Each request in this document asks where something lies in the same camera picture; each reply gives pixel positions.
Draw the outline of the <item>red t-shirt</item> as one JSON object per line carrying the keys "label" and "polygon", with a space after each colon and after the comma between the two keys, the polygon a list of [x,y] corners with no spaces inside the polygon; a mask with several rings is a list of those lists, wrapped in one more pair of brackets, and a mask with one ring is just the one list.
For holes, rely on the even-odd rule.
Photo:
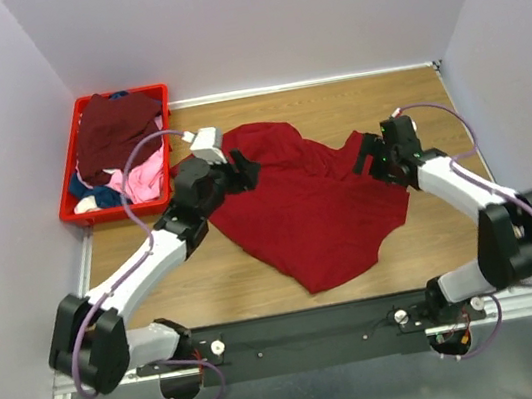
{"label": "red t-shirt", "polygon": [[409,192],[354,166],[363,135],[339,149],[305,139],[288,123],[241,125],[223,138],[261,165],[252,191],[229,195],[210,222],[248,255],[310,294],[353,280],[378,262],[384,239],[405,224]]}

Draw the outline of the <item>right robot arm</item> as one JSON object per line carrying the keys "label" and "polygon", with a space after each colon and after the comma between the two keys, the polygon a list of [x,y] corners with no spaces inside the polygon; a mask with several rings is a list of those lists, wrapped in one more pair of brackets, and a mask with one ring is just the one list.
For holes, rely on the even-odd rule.
{"label": "right robot arm", "polygon": [[383,120],[380,133],[364,134],[360,144],[356,174],[432,194],[477,225],[474,260],[428,281],[424,301],[409,308],[411,319],[448,325],[473,298],[528,283],[532,191],[493,184],[460,167],[455,157],[423,149],[415,123],[401,112]]}

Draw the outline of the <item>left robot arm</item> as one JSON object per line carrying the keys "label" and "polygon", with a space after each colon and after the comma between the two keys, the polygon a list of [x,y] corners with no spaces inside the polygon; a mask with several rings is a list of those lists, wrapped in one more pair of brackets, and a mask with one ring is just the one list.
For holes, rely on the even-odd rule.
{"label": "left robot arm", "polygon": [[159,362],[168,370],[190,361],[189,332],[169,320],[127,328],[132,315],[164,276],[185,263],[208,234],[208,219],[228,195],[252,191],[258,162],[238,149],[223,164],[201,158],[183,161],[174,177],[174,194],[146,241],[111,277],[82,297],[60,301],[49,365],[72,378],[87,399],[107,395],[127,371]]}

